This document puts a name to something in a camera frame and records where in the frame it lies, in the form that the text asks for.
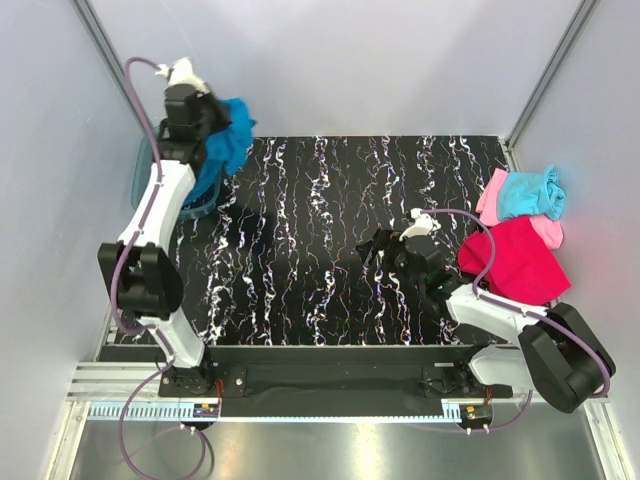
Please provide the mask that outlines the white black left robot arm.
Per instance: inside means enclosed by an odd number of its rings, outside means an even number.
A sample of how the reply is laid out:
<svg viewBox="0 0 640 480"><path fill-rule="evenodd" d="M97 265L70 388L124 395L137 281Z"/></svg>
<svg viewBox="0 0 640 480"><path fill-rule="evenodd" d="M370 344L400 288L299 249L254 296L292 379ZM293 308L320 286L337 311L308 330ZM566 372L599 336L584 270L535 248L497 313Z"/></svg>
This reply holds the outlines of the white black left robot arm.
<svg viewBox="0 0 640 480"><path fill-rule="evenodd" d="M205 346L182 308L183 282L168 257L172 232L185 206L203 209L218 193L221 170L206 142L231 123L229 110L208 85L179 83L164 92L165 118L151 132L156 159L130 223L114 243L103 243L98 262L118 329L150 333L181 384L196 396L215 386L203 362Z"/></svg>

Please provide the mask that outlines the blue t shirt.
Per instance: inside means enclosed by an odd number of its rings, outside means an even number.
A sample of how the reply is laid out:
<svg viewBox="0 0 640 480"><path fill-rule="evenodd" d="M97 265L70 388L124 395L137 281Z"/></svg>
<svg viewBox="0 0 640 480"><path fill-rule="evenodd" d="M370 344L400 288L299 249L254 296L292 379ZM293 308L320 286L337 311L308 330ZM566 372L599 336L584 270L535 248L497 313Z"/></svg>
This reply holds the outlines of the blue t shirt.
<svg viewBox="0 0 640 480"><path fill-rule="evenodd" d="M242 99L225 99L221 103L229 109L231 124L225 130L210 135L206 140L207 158L184 205L194 203L203 197L221 171L232 176L247 162L256 121L251 118L249 108Z"/></svg>

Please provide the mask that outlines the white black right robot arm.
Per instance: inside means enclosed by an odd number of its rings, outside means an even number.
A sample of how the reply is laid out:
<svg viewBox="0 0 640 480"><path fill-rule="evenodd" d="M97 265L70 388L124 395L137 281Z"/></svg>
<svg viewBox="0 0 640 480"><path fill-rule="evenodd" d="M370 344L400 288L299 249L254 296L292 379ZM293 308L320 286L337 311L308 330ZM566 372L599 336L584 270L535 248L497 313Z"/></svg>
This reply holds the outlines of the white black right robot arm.
<svg viewBox="0 0 640 480"><path fill-rule="evenodd" d="M472 397L493 386L525 389L563 413L607 393L616 365L572 305L537 307L491 294L448 271L427 236L379 229L355 250L364 266L376 265L413 287L427 314L501 339L451 361L439 379L440 393Z"/></svg>

